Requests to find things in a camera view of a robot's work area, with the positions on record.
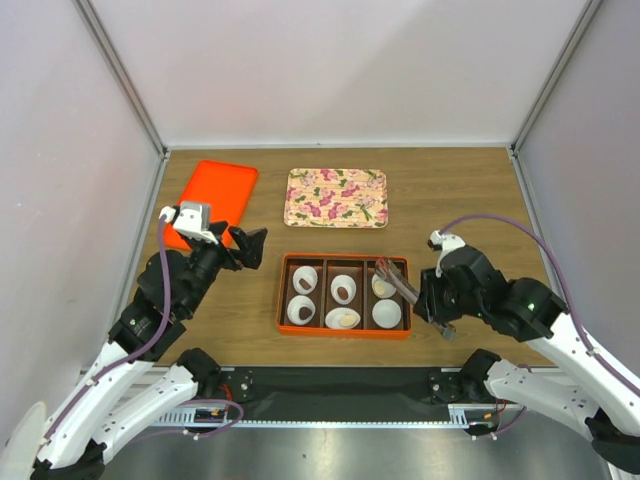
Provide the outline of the white shell chocolate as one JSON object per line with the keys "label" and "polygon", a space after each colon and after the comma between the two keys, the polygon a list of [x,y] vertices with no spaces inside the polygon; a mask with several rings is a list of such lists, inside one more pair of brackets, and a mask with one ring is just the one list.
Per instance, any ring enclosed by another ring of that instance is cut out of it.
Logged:
{"label": "white shell chocolate", "polygon": [[373,285],[373,291],[379,298],[386,298],[388,296],[387,288],[384,282],[376,282]]}

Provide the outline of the metal tongs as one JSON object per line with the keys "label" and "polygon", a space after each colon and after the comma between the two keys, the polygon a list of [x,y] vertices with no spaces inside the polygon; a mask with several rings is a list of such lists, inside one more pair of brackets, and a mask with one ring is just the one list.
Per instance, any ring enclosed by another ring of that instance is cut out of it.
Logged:
{"label": "metal tongs", "polygon": [[[391,284],[411,307],[420,306],[419,291],[408,282],[390,258],[379,257],[375,262],[375,271],[382,280]],[[454,327],[435,323],[428,316],[428,311],[421,306],[419,307],[418,315],[431,324],[445,340],[452,341],[454,339],[456,333]]]}

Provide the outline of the dark round chocolate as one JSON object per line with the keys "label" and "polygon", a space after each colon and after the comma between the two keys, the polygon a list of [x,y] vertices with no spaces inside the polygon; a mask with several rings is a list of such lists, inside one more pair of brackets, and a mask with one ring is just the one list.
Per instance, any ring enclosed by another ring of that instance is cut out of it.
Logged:
{"label": "dark round chocolate", "polygon": [[308,321],[313,317],[313,311],[308,307],[302,307],[299,310],[299,318],[301,321]]}

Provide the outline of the white round chocolate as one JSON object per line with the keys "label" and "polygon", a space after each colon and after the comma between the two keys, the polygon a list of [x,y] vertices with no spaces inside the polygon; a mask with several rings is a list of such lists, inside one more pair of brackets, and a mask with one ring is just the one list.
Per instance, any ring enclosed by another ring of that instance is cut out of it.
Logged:
{"label": "white round chocolate", "polygon": [[337,324],[341,328],[350,329],[350,328],[353,328],[358,322],[359,322],[359,318],[357,316],[354,316],[354,315],[342,315],[338,319]]}

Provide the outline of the brown oval chocolate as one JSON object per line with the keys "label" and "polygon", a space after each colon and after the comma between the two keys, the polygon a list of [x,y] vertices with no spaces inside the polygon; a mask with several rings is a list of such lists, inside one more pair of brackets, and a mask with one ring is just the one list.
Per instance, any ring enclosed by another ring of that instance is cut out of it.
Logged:
{"label": "brown oval chocolate", "polygon": [[339,287],[336,292],[341,299],[347,299],[349,297],[349,291],[345,287]]}

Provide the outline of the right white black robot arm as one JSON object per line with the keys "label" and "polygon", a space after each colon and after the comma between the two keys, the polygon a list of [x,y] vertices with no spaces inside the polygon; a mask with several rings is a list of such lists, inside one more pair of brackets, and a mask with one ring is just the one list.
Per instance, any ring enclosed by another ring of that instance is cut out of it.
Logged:
{"label": "right white black robot arm", "polygon": [[518,403],[585,438],[608,463],[639,472],[639,378],[586,331],[545,284],[506,280],[488,258],[465,243],[436,247],[435,267],[421,272],[417,315],[446,326],[475,317],[495,332],[537,351],[574,383],[560,385],[497,354],[477,350],[460,377],[474,402],[493,396]]}

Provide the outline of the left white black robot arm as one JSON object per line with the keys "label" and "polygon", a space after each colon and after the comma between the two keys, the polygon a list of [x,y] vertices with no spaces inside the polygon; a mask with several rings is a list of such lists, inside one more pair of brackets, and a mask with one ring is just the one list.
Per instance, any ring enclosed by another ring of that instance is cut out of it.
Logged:
{"label": "left white black robot arm", "polygon": [[245,232],[226,222],[184,233],[184,256],[165,246],[149,259],[132,302],[109,332],[92,365],[40,429],[21,424],[1,456],[4,479],[97,479],[119,451],[172,409],[213,401],[225,417],[242,407],[231,399],[220,365],[192,348],[151,386],[127,402],[129,388],[184,333],[223,270],[256,270],[268,231]]}

